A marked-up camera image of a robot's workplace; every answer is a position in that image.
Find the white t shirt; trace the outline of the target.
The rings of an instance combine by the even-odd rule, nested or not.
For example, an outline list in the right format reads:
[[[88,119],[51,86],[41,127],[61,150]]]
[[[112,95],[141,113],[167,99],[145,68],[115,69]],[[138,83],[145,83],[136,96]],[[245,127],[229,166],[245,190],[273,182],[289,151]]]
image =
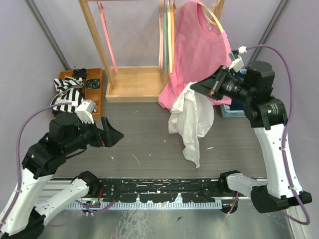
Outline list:
[[[182,137],[186,160],[200,167],[199,139],[206,136],[214,122],[214,108],[211,101],[204,95],[191,89],[190,82],[175,99],[170,110],[168,132],[178,133]]]

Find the yellow hanger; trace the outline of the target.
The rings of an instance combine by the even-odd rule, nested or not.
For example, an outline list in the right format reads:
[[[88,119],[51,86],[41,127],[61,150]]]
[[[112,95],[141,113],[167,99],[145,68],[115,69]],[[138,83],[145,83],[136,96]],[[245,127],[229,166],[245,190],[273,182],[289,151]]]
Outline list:
[[[171,6],[170,1],[167,3],[167,34],[168,34],[168,58],[169,58],[169,72],[173,72],[172,59],[172,33],[171,33]]]

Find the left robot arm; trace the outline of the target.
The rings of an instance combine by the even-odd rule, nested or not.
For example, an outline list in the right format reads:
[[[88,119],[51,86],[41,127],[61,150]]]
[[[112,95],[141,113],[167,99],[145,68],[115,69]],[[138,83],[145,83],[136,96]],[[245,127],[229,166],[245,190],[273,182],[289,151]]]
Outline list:
[[[21,187],[15,190],[19,195],[10,198],[15,201],[14,206],[6,205],[1,213],[5,217],[0,230],[3,239],[36,239],[66,206],[86,195],[99,194],[98,177],[84,171],[67,188],[37,203],[44,186],[68,158],[84,152],[88,146],[112,147],[124,137],[106,117],[101,122],[102,129],[94,122],[82,123],[72,113],[61,113],[50,122],[49,132],[29,148],[22,161]]]

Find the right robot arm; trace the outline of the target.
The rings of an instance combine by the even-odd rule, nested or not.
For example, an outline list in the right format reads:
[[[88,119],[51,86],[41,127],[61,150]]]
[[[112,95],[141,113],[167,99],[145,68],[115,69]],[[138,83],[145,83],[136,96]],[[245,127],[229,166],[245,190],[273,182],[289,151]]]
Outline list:
[[[309,192],[302,189],[295,174],[287,136],[288,116],[284,103],[272,96],[275,72],[271,64],[255,61],[246,74],[220,66],[206,79],[190,87],[214,100],[227,96],[240,101],[244,114],[259,141],[267,181],[262,183],[237,170],[220,174],[218,189],[224,196],[232,193],[249,197],[259,213],[276,212],[312,202]]]

